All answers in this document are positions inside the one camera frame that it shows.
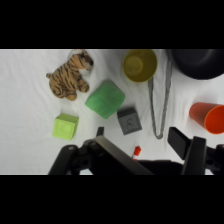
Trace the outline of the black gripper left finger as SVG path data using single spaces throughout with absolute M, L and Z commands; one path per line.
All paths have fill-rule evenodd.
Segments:
M 58 153 L 49 175 L 79 175 L 88 169 L 94 175 L 152 175 L 152 172 L 133 160 L 104 137 L 99 127 L 96 137 L 81 147 L 66 145 Z

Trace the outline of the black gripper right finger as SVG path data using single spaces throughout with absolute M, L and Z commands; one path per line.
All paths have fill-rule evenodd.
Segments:
M 205 170 L 224 175 L 224 144 L 209 147 L 206 139 L 189 139 L 176 127 L 169 128 L 167 142 L 184 161 L 182 175 L 204 175 Z

